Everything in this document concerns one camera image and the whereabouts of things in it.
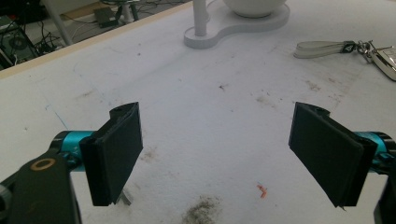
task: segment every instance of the white bowl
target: white bowl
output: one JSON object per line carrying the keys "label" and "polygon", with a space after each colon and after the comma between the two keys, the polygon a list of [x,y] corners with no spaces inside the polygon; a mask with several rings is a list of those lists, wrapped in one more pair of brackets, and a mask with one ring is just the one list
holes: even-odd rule
{"label": "white bowl", "polygon": [[271,14],[286,0],[223,0],[225,5],[243,17],[259,18]]}

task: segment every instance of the keychain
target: keychain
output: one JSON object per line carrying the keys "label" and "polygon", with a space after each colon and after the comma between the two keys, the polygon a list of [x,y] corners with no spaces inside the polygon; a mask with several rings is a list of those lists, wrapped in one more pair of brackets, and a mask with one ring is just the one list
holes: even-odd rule
{"label": "keychain", "polygon": [[331,42],[331,41],[308,41],[297,45],[294,57],[309,59],[326,56],[334,53],[351,53],[356,50],[368,63],[375,63],[382,72],[390,79],[396,81],[396,48],[377,49],[373,41],[358,43],[354,41]]}

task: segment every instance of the white tabletop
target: white tabletop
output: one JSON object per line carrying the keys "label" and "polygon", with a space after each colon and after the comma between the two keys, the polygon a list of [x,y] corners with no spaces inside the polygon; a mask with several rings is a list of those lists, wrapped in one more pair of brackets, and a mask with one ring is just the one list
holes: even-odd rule
{"label": "white tabletop", "polygon": [[352,131],[396,138],[396,83],[358,54],[292,53],[309,40],[396,44],[396,2],[287,5],[279,30],[228,36],[212,49],[184,46],[187,4],[1,72],[0,179],[58,132],[97,130],[108,110],[137,101],[144,149],[125,186],[133,203],[93,207],[85,174],[73,173],[84,223],[189,223],[200,200],[211,205],[206,223],[374,223],[386,177],[369,174],[357,207],[334,208],[290,150],[290,125],[304,102]]}

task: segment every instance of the red stain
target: red stain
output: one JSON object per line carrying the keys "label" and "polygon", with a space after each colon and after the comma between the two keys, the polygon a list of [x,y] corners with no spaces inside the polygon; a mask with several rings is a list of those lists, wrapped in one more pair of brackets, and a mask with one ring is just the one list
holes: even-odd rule
{"label": "red stain", "polygon": [[265,195],[267,195],[267,189],[265,189],[262,185],[257,185],[257,188],[262,191],[261,198],[265,198]]}

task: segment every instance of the white lamp base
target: white lamp base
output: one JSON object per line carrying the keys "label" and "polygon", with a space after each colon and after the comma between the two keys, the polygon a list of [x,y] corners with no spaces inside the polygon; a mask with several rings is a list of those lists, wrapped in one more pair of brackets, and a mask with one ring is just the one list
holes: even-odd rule
{"label": "white lamp base", "polygon": [[195,35],[194,27],[184,33],[184,44],[193,49],[209,49],[215,46],[224,36],[235,33],[255,33],[275,30],[289,19],[290,9],[283,5],[270,15],[262,18],[245,18],[232,12],[222,0],[214,0],[206,8],[209,22],[206,35]]}

